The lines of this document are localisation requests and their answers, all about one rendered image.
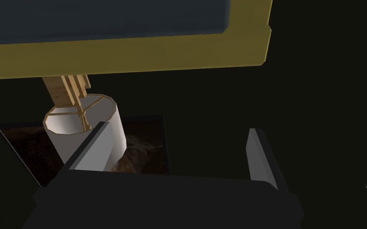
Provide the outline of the white lamp with wooden stem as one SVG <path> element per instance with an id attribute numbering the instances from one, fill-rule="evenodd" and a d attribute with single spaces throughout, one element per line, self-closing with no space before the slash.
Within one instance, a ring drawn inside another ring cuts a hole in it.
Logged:
<path id="1" fill-rule="evenodd" d="M 88 94 L 87 75 L 44 77 L 43 82 L 54 102 L 43 126 L 60 158 L 66 163 L 99 122 L 109 122 L 111 152 L 108 162 L 119 161 L 126 148 L 126 136 L 116 102 L 103 94 Z"/>

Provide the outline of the yellow framed window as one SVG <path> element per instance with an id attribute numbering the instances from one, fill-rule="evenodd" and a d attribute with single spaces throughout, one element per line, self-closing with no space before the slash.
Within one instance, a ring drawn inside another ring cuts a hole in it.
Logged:
<path id="1" fill-rule="evenodd" d="M 221 34 L 0 45 L 0 79 L 260 66 L 273 0 L 232 0 Z"/>

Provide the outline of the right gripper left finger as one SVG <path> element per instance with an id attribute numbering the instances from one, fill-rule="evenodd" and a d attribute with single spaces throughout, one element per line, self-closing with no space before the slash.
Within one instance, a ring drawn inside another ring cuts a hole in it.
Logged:
<path id="1" fill-rule="evenodd" d="M 99 122 L 65 163 L 64 170 L 103 171 L 110 152 L 109 122 Z"/>

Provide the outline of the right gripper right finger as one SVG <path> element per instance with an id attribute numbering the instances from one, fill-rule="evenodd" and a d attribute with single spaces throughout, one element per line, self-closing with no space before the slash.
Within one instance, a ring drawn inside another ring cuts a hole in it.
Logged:
<path id="1" fill-rule="evenodd" d="M 263 130 L 249 129 L 246 156 L 251 180 L 268 182 L 281 192 L 288 191 L 286 181 Z"/>

